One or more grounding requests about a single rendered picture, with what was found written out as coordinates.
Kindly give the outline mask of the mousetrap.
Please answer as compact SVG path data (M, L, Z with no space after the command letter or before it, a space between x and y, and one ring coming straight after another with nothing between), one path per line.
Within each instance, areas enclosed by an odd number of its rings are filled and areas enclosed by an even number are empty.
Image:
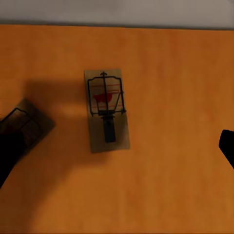
M14 167L53 129L55 125L27 98L0 120L0 135L21 130L25 149Z
M85 70L91 152L130 149L121 69Z

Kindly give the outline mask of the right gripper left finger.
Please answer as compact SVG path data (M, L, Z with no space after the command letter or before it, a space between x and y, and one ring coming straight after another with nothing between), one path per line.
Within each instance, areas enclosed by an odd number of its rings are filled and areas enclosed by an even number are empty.
M0 135L0 188L25 149L21 130Z

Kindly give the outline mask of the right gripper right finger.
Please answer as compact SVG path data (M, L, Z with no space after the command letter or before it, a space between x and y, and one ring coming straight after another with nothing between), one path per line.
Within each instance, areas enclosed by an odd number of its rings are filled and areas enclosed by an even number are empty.
M222 131L219 148L234 168L234 131L226 129Z

